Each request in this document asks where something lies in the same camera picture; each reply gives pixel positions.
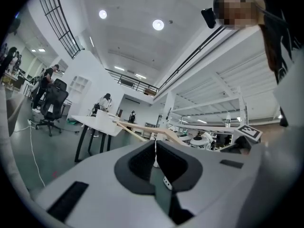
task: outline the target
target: black table leg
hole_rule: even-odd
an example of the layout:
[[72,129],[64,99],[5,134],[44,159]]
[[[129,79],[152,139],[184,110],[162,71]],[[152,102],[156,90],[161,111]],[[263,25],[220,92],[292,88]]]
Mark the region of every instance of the black table leg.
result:
[[81,149],[81,145],[82,142],[84,141],[85,135],[86,135],[86,131],[87,131],[87,126],[84,126],[84,129],[82,130],[79,142],[78,142],[78,146],[77,146],[77,150],[76,150],[76,155],[75,155],[75,163],[81,162],[81,160],[79,159],[79,153],[80,153],[80,149]]
[[91,135],[91,139],[90,139],[90,143],[89,143],[89,148],[87,149],[87,152],[92,156],[92,153],[90,152],[91,150],[91,144],[94,138],[94,134],[95,134],[95,129],[92,129],[92,135]]
[[63,108],[62,108],[62,111],[61,111],[61,117],[62,117],[62,114],[63,114],[63,111],[65,110],[65,105],[63,105]]
[[111,136],[111,135],[109,135],[109,136],[108,136],[108,146],[107,146],[107,148],[106,148],[106,150],[107,150],[107,151],[110,151],[110,146],[111,146],[111,138],[112,138],[112,136]]
[[105,133],[102,133],[103,134],[103,137],[101,139],[101,144],[100,144],[100,151],[99,153],[102,153],[104,151],[104,143],[105,143],[105,137],[106,137],[106,134]]

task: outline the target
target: black railing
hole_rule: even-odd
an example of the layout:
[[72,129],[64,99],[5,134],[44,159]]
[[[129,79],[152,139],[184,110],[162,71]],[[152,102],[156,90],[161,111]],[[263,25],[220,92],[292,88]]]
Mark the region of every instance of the black railing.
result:
[[167,80],[161,85],[159,90],[164,88],[169,83],[169,81],[172,80],[173,77],[177,75],[179,71],[181,71],[183,67],[185,67],[191,61],[191,59],[193,59],[199,52],[201,52],[201,50],[206,45],[208,45],[215,37],[222,33],[224,29],[225,27],[223,26],[218,27],[207,39],[205,39],[204,42],[198,48],[196,48],[194,52],[192,52],[191,55],[187,57],[186,60],[184,60],[183,63],[167,78]]
[[109,74],[117,81],[117,83],[129,87],[135,91],[144,93],[145,95],[155,96],[159,89],[150,84],[144,83],[138,79],[117,73],[115,71],[106,69]]
[[40,0],[40,3],[59,41],[71,58],[74,58],[80,52],[80,48],[67,23],[60,0]]

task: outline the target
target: gray floor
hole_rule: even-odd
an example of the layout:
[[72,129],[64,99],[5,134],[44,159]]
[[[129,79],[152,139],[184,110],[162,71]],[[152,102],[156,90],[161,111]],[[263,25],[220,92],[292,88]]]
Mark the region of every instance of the gray floor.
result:
[[[6,90],[7,98],[10,98],[12,92]],[[31,110],[31,100],[27,97],[20,110],[15,132],[11,136],[11,145],[16,160],[17,167],[21,177],[34,195],[39,193],[43,188],[43,184],[39,179],[37,168],[33,159],[30,143],[30,129],[16,132],[28,126],[28,119],[35,122],[43,119],[42,114],[33,113]],[[74,167],[75,153],[77,144],[82,132],[81,124],[72,125],[66,121],[67,116],[63,116],[60,122],[55,125],[70,131],[80,131],[75,134],[73,132],[62,131],[59,133],[57,129],[52,130],[53,136],[48,135],[48,127],[41,126],[38,130],[32,128],[32,144],[36,162],[38,164],[40,175],[45,185],[49,184],[53,179],[62,175],[67,170]],[[84,143],[79,155],[80,159],[88,158],[87,146],[90,140],[91,131],[87,131]],[[125,131],[121,131],[116,137],[112,137],[111,150],[121,148],[123,146],[138,143],[138,139]],[[91,153],[98,154],[100,149],[101,136],[94,138],[91,146]],[[160,169],[153,168],[150,182],[156,186],[156,201],[164,212],[169,212],[171,192],[165,187],[162,180],[164,175]]]

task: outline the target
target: ceiling light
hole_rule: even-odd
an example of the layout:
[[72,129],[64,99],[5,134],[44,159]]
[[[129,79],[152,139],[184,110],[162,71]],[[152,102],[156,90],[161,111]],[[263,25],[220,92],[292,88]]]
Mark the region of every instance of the ceiling light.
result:
[[154,20],[152,25],[155,30],[162,30],[164,27],[164,23],[160,19]]
[[206,124],[207,122],[198,119],[199,122]]
[[121,68],[121,67],[117,67],[117,66],[114,66],[116,69],[119,69],[119,70],[122,70],[122,71],[124,71],[124,69],[123,68]]
[[99,17],[101,17],[102,19],[105,19],[107,17],[107,13],[104,10],[100,10],[99,11]]
[[139,74],[135,74],[135,76],[137,76],[137,77],[139,77],[139,78],[144,78],[144,79],[146,79],[146,77],[141,76],[141,75],[139,75]]
[[93,44],[93,41],[92,41],[92,38],[91,38],[91,37],[90,37],[90,40],[91,40],[92,46],[94,47],[94,44]]

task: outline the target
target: black office chair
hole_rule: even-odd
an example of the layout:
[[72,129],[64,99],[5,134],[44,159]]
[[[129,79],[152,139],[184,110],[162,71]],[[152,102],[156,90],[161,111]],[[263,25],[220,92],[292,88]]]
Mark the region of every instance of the black office chair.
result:
[[[40,109],[44,115],[44,120],[41,120],[40,123],[36,125],[36,129],[38,129],[39,126],[48,126],[48,135],[50,137],[52,136],[51,127],[59,129],[59,133],[61,133],[61,129],[54,125],[54,121],[61,117],[61,107],[68,96],[68,92],[58,86],[52,84],[47,87],[45,102]],[[53,111],[49,112],[51,105],[53,105]]]

